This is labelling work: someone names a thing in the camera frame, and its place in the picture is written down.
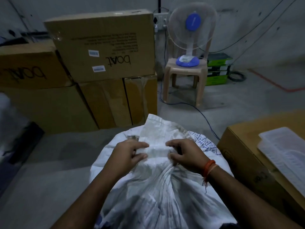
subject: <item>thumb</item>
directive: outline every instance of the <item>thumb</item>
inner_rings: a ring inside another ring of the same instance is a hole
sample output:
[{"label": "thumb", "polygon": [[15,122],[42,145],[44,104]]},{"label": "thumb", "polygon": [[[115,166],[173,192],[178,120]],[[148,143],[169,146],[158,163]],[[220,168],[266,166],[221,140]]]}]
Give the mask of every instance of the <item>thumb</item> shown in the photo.
[{"label": "thumb", "polygon": [[173,160],[176,163],[181,163],[183,156],[176,153],[169,153],[168,158]]},{"label": "thumb", "polygon": [[136,165],[139,161],[142,161],[147,158],[147,154],[135,154],[134,157],[132,158],[132,164]]}]

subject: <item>stack of boxes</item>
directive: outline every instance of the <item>stack of boxes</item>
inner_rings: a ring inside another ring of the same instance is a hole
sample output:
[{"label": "stack of boxes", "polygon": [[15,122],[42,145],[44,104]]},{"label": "stack of boxes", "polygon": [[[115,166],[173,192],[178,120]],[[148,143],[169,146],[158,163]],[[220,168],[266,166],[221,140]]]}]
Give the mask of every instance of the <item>stack of boxes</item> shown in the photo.
[{"label": "stack of boxes", "polygon": [[67,15],[45,26],[53,41],[0,48],[0,91],[30,120],[47,133],[86,132],[157,114],[152,12]]},{"label": "stack of boxes", "polygon": [[206,85],[225,84],[230,72],[232,57],[225,53],[209,54],[207,62],[208,78]]}]

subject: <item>blue fan base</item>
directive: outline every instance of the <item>blue fan base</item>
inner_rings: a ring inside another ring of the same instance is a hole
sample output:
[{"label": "blue fan base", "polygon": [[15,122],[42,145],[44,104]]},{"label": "blue fan base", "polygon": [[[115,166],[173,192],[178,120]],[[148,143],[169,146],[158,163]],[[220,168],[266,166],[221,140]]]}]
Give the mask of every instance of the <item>blue fan base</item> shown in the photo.
[{"label": "blue fan base", "polygon": [[178,66],[192,67],[192,66],[199,65],[199,58],[197,58],[197,57],[193,57],[191,59],[191,61],[189,61],[189,62],[181,62],[181,61],[179,61],[179,59],[180,59],[180,57],[177,58],[177,60],[176,60],[176,65],[178,65]]}]

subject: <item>plastic chair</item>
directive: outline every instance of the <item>plastic chair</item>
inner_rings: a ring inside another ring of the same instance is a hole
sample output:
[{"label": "plastic chair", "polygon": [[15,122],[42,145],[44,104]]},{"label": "plastic chair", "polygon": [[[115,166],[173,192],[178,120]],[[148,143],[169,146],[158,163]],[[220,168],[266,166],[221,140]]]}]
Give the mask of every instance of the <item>plastic chair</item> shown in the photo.
[{"label": "plastic chair", "polygon": [[[207,10],[207,17],[212,17],[214,14],[214,10],[208,9]],[[194,76],[194,82],[193,82],[193,88],[197,87],[197,83],[199,82],[198,89],[197,89],[197,97],[196,97],[196,107],[198,107],[201,104],[202,98],[203,98],[203,92],[205,85],[207,83],[207,75],[208,75],[208,67],[207,67],[207,57],[209,53],[209,48],[212,42],[212,36],[214,33],[215,21],[211,21],[211,27],[210,27],[210,32],[209,32],[209,41],[206,44],[205,48],[205,53],[203,59],[200,60],[200,63],[198,66],[195,67],[181,67],[176,65],[176,59],[177,57],[185,54],[185,50],[177,47],[174,45],[171,39],[167,41],[168,44],[168,54],[169,54],[169,60],[165,66],[165,71],[164,71],[164,88],[163,88],[163,101],[166,103],[167,102],[167,97],[168,97],[168,88],[169,88],[169,83],[170,83],[170,77],[173,75],[172,78],[172,86],[173,87],[178,87],[176,86],[176,79],[177,75],[192,75]],[[176,51],[176,58],[173,58],[174,51]]]}]

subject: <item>person's left hand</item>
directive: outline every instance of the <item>person's left hand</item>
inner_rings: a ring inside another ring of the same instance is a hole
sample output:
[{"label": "person's left hand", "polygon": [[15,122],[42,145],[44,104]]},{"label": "person's left hand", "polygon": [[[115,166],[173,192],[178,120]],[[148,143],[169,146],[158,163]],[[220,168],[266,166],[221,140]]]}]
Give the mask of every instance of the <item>person's left hand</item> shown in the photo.
[{"label": "person's left hand", "polygon": [[139,161],[147,158],[147,154],[135,154],[137,149],[147,147],[149,147],[149,144],[146,142],[133,139],[117,143],[103,170],[119,180],[127,175]]}]

